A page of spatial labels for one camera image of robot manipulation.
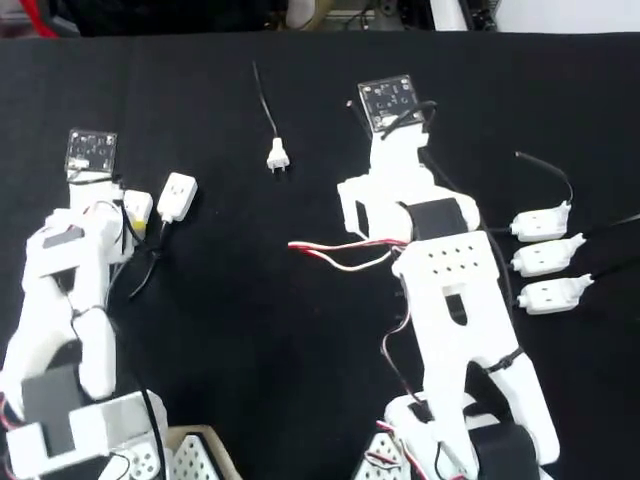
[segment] black cloth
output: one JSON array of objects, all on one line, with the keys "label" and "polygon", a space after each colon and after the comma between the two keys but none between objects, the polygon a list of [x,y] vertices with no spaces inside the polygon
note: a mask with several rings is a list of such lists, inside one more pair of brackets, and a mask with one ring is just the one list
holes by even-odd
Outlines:
[{"label": "black cloth", "polygon": [[[368,169],[368,139],[345,108],[356,83],[409,73],[420,98],[438,102],[431,153],[492,227],[566,197],[559,179],[514,150],[563,168],[576,190],[570,230],[578,232],[639,209],[639,54],[637,35],[0,42],[1,343],[18,324],[25,240],[68,202],[69,130],[118,132],[117,169],[130,188],[157,199],[171,171],[194,175],[200,187],[147,290],[127,304],[144,274],[140,261],[113,292],[114,317],[170,423],[213,425],[247,479],[349,478],[375,419],[402,394],[379,353],[404,311],[400,287],[388,264],[342,273],[286,243],[354,240],[344,233],[336,184]],[[271,128],[254,59],[290,175],[266,169]],[[639,238],[633,225],[600,236],[563,275],[621,261]],[[501,243],[509,258],[517,244]],[[524,282],[513,278],[517,292]],[[637,270],[603,278],[569,313],[516,314],[560,437],[556,478],[635,471],[637,278]],[[412,333],[390,349],[419,387]],[[132,383],[119,360],[126,391]]]}]

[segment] white plug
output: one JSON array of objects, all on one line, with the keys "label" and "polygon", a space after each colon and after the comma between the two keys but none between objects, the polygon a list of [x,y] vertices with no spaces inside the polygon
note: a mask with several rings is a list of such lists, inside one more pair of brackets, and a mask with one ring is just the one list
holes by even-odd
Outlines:
[{"label": "white plug", "polygon": [[124,192],[124,209],[129,215],[131,226],[138,236],[144,238],[153,209],[153,198],[147,192],[127,190]]},{"label": "white plug", "polygon": [[580,303],[585,289],[593,284],[590,274],[578,278],[558,278],[527,285],[518,295],[518,306],[529,315],[565,312]]},{"label": "white plug", "polygon": [[198,190],[196,179],[172,172],[158,200],[158,214],[163,222],[181,222]]},{"label": "white plug", "polygon": [[282,146],[282,139],[280,137],[275,137],[273,139],[271,152],[269,152],[269,157],[267,158],[267,167],[269,167],[271,172],[273,172],[276,168],[284,170],[289,166],[289,163],[289,156]]},{"label": "white plug", "polygon": [[523,277],[535,277],[564,270],[571,258],[586,242],[579,233],[565,240],[550,240],[544,243],[522,247],[513,255],[511,265]]},{"label": "white plug", "polygon": [[511,233],[521,242],[562,238],[567,233],[570,211],[571,204],[565,201],[555,208],[519,213],[511,222]]}]

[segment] electrical cord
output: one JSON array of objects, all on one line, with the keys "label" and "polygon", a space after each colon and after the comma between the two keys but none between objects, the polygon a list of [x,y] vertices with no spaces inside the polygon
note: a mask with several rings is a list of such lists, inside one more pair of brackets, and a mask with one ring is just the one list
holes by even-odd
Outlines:
[{"label": "electrical cord", "polygon": [[344,24],[342,26],[342,29],[343,30],[349,30],[349,26],[351,25],[351,22],[353,22],[358,17],[360,17],[360,19],[362,19],[367,14],[367,12],[369,10],[374,8],[374,6],[375,6],[375,0],[369,0],[366,3],[366,5],[364,6],[364,8],[362,10],[360,10],[360,12],[356,13],[355,15],[353,15],[347,21],[344,22]]},{"label": "electrical cord", "polygon": [[438,460],[440,460],[440,454],[442,453],[442,442],[438,442],[438,451],[436,452],[436,459],[433,461],[433,469],[436,471],[436,475],[440,480],[446,480],[441,474],[438,467]]},{"label": "electrical cord", "polygon": [[267,103],[267,99],[264,95],[264,88],[262,86],[262,79],[260,78],[260,72],[258,71],[258,65],[256,64],[255,60],[252,63],[253,63],[253,76],[256,80],[256,86],[258,87],[258,95],[260,96],[260,103],[262,104],[262,109],[264,110],[264,113],[267,115],[267,118],[269,119],[269,123],[271,124],[271,128],[273,130],[273,137],[279,138],[280,135],[278,134],[278,127],[276,126],[276,122],[273,119],[273,115],[271,114],[271,109],[269,108],[269,104]]},{"label": "electrical cord", "polygon": [[119,457],[119,458],[123,458],[127,461],[127,468],[124,469],[124,472],[122,475],[120,475],[118,478],[116,478],[116,480],[122,480],[125,475],[127,475],[129,473],[129,468],[131,468],[131,460],[129,460],[128,457],[125,457],[124,455],[120,455],[119,453],[112,453],[111,454],[112,457]]},{"label": "electrical cord", "polygon": [[569,176],[564,172],[564,170],[562,170],[559,167],[556,167],[555,165],[550,164],[549,162],[545,162],[540,158],[534,157],[533,155],[529,155],[528,153],[517,151],[514,153],[514,155],[516,158],[522,158],[524,160],[527,160],[528,162],[544,170],[547,170],[548,172],[551,172],[557,177],[559,177],[560,179],[562,179],[564,183],[567,185],[567,188],[569,190],[569,199],[567,200],[567,204],[571,205],[571,203],[573,202],[573,185],[571,185],[571,182],[569,181]]},{"label": "electrical cord", "polygon": [[129,294],[129,300],[133,300],[135,297],[137,297],[151,280],[151,277],[156,270],[156,266],[158,265],[158,260],[162,257],[162,247],[169,233],[169,225],[169,222],[162,222],[158,246],[149,250],[151,254],[151,264],[149,265],[147,273],[142,279],[142,282],[140,282],[140,284]]},{"label": "electrical cord", "polygon": [[382,137],[380,137],[381,140],[385,140],[389,135],[391,135],[395,130],[397,130],[399,127],[401,127],[402,122],[404,122],[408,117],[410,117],[411,115],[413,115],[416,112],[423,112],[424,110],[427,109],[431,109],[431,115],[429,115],[429,118],[427,120],[425,120],[424,122],[424,126],[423,126],[423,130],[427,131],[429,129],[429,126],[431,125],[431,122],[433,121],[433,118],[436,115],[436,109],[438,107],[438,104],[436,102],[434,102],[433,100],[426,100],[424,102],[419,102],[417,104],[415,104],[413,107],[409,108],[408,110],[405,110],[404,112],[402,112],[400,115],[398,115],[393,122],[391,122],[383,131],[384,133],[382,134]]}]

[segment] wire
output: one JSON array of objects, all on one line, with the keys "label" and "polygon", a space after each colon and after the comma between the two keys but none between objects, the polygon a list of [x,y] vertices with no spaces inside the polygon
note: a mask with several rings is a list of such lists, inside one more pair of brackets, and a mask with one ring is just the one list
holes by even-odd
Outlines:
[{"label": "wire", "polygon": [[627,260],[624,260],[622,262],[613,264],[609,267],[603,268],[602,270],[596,273],[592,273],[591,279],[594,281],[599,280],[602,277],[608,277],[610,275],[623,272],[625,270],[636,267],[638,265],[640,265],[640,255],[633,256],[631,258],[628,258]]},{"label": "wire", "polygon": [[140,282],[140,284],[129,294],[129,300],[133,300],[135,297],[137,297],[140,294],[140,292],[144,290],[144,288],[147,286],[147,284],[151,280],[151,277],[153,276],[153,273],[155,272],[156,267],[158,265],[158,260],[162,256],[162,246],[164,244],[164,241],[167,238],[167,234],[169,232],[169,225],[171,225],[169,222],[162,222],[162,227],[160,228],[160,239],[158,240],[158,246],[149,250],[152,255],[151,264],[149,265],[149,268],[147,269],[147,273],[142,279],[142,282]]},{"label": "wire", "polygon": [[411,385],[409,385],[409,382],[404,377],[404,375],[402,375],[402,373],[400,372],[400,369],[396,366],[395,362],[391,358],[391,354],[389,354],[389,349],[387,347],[387,341],[389,340],[389,338],[392,335],[395,335],[396,333],[400,333],[402,330],[407,328],[407,325],[409,325],[410,322],[411,322],[411,309],[409,308],[409,301],[407,300],[407,311],[405,313],[404,318],[400,321],[400,323],[397,326],[389,330],[384,335],[384,337],[382,337],[382,342],[380,343],[380,353],[382,353],[382,356],[384,356],[384,358],[387,360],[387,363],[389,364],[393,372],[396,374],[396,376],[400,380],[400,383],[402,384],[402,387],[407,392],[407,394],[410,395],[418,405],[424,408],[426,413],[429,416],[431,416],[431,410],[429,409],[429,404],[427,403],[426,400],[421,400],[415,394],[415,392],[411,388]]},{"label": "wire", "polygon": [[6,407],[7,407],[7,397],[3,393],[2,401],[0,402],[0,423],[2,423],[2,426],[4,427],[4,429],[7,431],[10,431],[18,427],[21,427],[22,426],[21,423],[13,423],[7,418]]},{"label": "wire", "polygon": [[374,7],[374,3],[375,3],[375,0],[369,0],[364,6],[364,8],[360,10],[360,12],[356,13],[354,16],[350,17],[347,21],[344,22],[344,25],[342,26],[343,30],[349,30],[349,26],[351,25],[351,22],[353,22],[356,18],[360,17],[362,19],[362,17],[364,17],[367,14],[367,12]]},{"label": "wire", "polygon": [[436,475],[440,480],[446,480],[441,474],[438,468],[438,460],[440,460],[440,453],[442,453],[442,442],[438,442],[438,451],[436,452],[436,459],[433,461],[433,469],[436,471]]},{"label": "wire", "polygon": [[113,182],[114,180],[117,180],[119,178],[119,175],[113,175],[113,174],[109,174],[109,173],[106,173],[106,172],[95,172],[95,173],[105,173],[107,176],[106,177],[99,177],[99,178],[92,178],[90,180],[74,180],[74,179],[78,178],[78,176],[80,176],[81,173],[85,173],[85,172],[91,172],[91,170],[88,170],[86,168],[80,168],[78,170],[75,170],[67,178],[67,183],[69,185],[75,185],[75,186],[79,187],[79,186],[84,186],[84,185],[93,185],[93,184],[96,184],[96,183]]},{"label": "wire", "polygon": [[312,257],[318,257],[321,258],[322,260],[328,262],[332,267],[337,268],[338,270],[342,270],[343,272],[359,272],[360,270],[365,270],[369,267],[373,267],[374,265],[377,265],[379,263],[384,262],[385,260],[387,260],[389,257],[391,257],[391,252],[387,252],[385,253],[383,256],[376,258],[375,260],[371,260],[369,262],[363,263],[361,265],[354,265],[354,266],[347,266],[347,265],[342,265],[338,262],[336,262],[333,258],[331,258],[329,255],[326,255],[324,253],[318,252],[316,250],[300,250],[302,253],[305,253],[307,255],[311,255]]},{"label": "wire", "polygon": [[112,452],[111,456],[112,457],[124,458],[127,461],[127,468],[125,468],[125,470],[122,473],[122,475],[120,475],[118,478],[116,478],[116,480],[122,480],[125,477],[125,475],[129,473],[129,468],[131,468],[131,460],[129,460],[128,457],[125,457],[124,455],[120,455],[119,453],[115,453],[115,452]]},{"label": "wire", "polygon": [[406,246],[407,242],[394,240],[391,238],[385,238],[382,240],[362,240],[360,242],[345,243],[343,245],[322,245],[320,243],[311,243],[311,242],[302,242],[302,241],[293,241],[287,244],[289,248],[293,248],[293,249],[321,250],[321,251],[344,250],[348,248],[372,247],[377,245]]},{"label": "wire", "polygon": [[534,165],[537,165],[538,167],[541,167],[553,173],[554,175],[560,177],[564,181],[564,183],[567,185],[567,188],[569,189],[569,199],[567,200],[567,203],[571,205],[571,202],[573,202],[573,186],[569,181],[569,176],[564,172],[564,170],[562,170],[559,167],[556,167],[555,165],[551,165],[549,162],[545,162],[544,160],[534,157],[533,155],[529,155],[528,153],[515,152],[515,156],[516,158],[522,158],[524,160],[527,160],[528,162],[531,162]]},{"label": "wire", "polygon": [[630,217],[623,218],[622,220],[618,220],[617,222],[607,223],[604,225],[597,225],[582,234],[582,236],[586,239],[590,239],[600,235],[603,232],[617,229],[618,227],[622,227],[624,225],[628,225],[629,223],[633,223],[637,220],[640,220],[640,213],[635,215],[631,215]]},{"label": "wire", "polygon": [[400,124],[404,122],[407,119],[407,117],[410,117],[416,112],[422,112],[424,110],[431,109],[431,115],[424,123],[424,128],[428,129],[429,125],[431,125],[431,122],[433,121],[433,118],[436,115],[437,107],[438,107],[438,104],[433,100],[426,100],[424,102],[416,103],[413,107],[409,108],[408,110],[405,110],[400,115],[398,115],[395,118],[395,120],[389,124],[389,126],[385,127],[385,129],[383,130],[384,133],[382,134],[382,137],[380,137],[380,140],[385,140],[395,130],[401,127]]},{"label": "wire", "polygon": [[371,140],[373,138],[373,134],[371,133],[371,129],[367,125],[367,120],[364,118],[362,111],[360,111],[360,109],[353,104],[353,100],[349,100],[346,106],[350,111],[353,112],[354,118],[358,122],[358,125],[362,127],[367,138]]},{"label": "wire", "polygon": [[271,109],[269,108],[269,104],[267,103],[267,99],[264,96],[264,89],[262,88],[262,80],[260,79],[260,72],[258,71],[258,65],[255,60],[253,63],[253,76],[256,80],[256,86],[258,87],[258,95],[260,96],[260,103],[262,104],[262,108],[264,113],[267,115],[269,119],[269,123],[271,124],[271,128],[273,129],[274,138],[279,138],[278,135],[278,127],[276,126],[276,122],[273,120],[273,115],[271,115]]},{"label": "wire", "polygon": [[[376,425],[379,428],[381,428],[382,430],[395,435],[396,429],[392,425],[389,425],[388,423],[383,422],[381,420],[377,420],[376,421]],[[402,453],[404,454],[405,457],[407,457],[407,460],[409,460],[409,463],[416,470],[416,472],[418,472],[418,476],[420,477],[420,479],[421,480],[428,480],[427,474],[425,473],[425,471],[422,469],[422,467],[418,463],[418,460],[416,460],[416,458],[411,454],[411,452],[409,451],[407,446],[404,444],[404,441],[402,440],[402,438],[398,437],[397,440],[398,440],[398,442],[400,442],[400,446],[402,448]]]}]

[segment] white robot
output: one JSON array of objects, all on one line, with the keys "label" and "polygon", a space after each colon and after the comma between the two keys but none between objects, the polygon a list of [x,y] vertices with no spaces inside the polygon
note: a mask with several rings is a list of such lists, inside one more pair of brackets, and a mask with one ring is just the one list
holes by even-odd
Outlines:
[{"label": "white robot", "polygon": [[[354,478],[408,479],[409,462],[429,480],[549,478],[540,466],[558,458],[558,438],[514,333],[491,243],[478,230],[478,207],[435,185],[419,159],[428,141],[423,111],[435,105],[418,103],[408,76],[361,84],[359,92],[372,132],[371,164],[366,175],[338,185],[345,227],[364,239],[360,245],[393,241],[399,255],[392,272],[405,290],[405,323],[413,322],[424,381],[423,391],[388,404]],[[465,393],[470,362],[502,391],[512,424],[499,424]]]},{"label": "white robot", "polygon": [[[105,480],[125,474],[170,478],[171,452],[158,448],[167,432],[160,398],[146,390],[112,398],[116,339],[106,314],[111,270],[117,275],[133,255],[153,202],[148,193],[125,191],[115,181],[115,144],[115,134],[71,132],[70,206],[54,210],[27,241],[24,303],[0,377],[3,406],[20,420],[7,433],[17,478],[38,478],[109,455],[121,464],[108,465]],[[163,221],[182,220],[195,189],[192,177],[172,174],[158,205]],[[63,272],[75,274],[70,288],[61,283]],[[77,371],[47,369],[72,340],[82,345]]]}]

